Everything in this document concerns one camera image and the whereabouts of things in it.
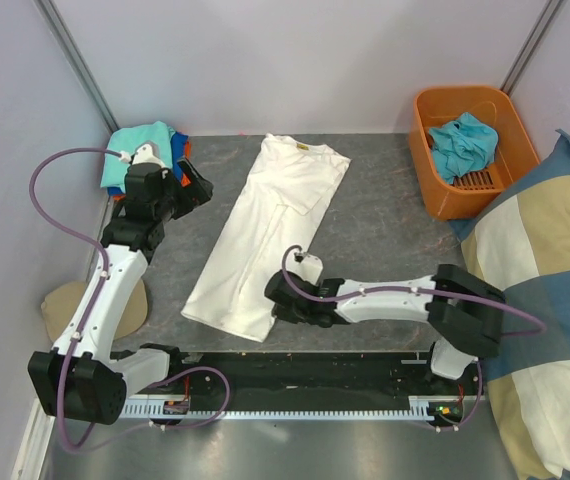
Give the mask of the white printed t shirt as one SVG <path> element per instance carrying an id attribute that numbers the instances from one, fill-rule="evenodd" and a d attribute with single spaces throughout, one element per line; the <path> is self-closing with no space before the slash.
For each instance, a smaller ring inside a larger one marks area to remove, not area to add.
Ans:
<path id="1" fill-rule="evenodd" d="M 264 289 L 287 248 L 310 246 L 350 163 L 325 144 L 266 135 L 182 315 L 264 341 L 274 325 Z"/>

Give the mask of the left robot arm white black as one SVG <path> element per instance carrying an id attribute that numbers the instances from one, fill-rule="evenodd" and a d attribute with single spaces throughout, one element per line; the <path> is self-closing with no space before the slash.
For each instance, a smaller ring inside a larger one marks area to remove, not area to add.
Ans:
<path id="1" fill-rule="evenodd" d="M 135 287 L 165 237 L 166 224 L 208 202 L 213 185 L 181 158 L 174 174 L 156 163 L 134 163 L 126 193 L 96 242 L 100 259 L 63 333 L 48 352 L 35 352 L 28 373 L 46 414 L 113 424 L 128 397 L 151 385 L 173 393 L 184 382 L 176 348 L 145 344 L 115 359 L 112 344 Z"/>

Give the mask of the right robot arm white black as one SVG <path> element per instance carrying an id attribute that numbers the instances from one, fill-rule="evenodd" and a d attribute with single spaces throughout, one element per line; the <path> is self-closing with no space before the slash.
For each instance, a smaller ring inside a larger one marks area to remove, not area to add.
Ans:
<path id="1" fill-rule="evenodd" d="M 422 377 L 438 394 L 454 387 L 468 365 L 500 351 L 503 292 L 455 265 L 441 264 L 435 274 L 414 280 L 382 283 L 328 278 L 314 284 L 278 271 L 264 295 L 274 303 L 272 315 L 292 324 L 330 328 L 382 320 L 430 326 L 439 338 Z"/>

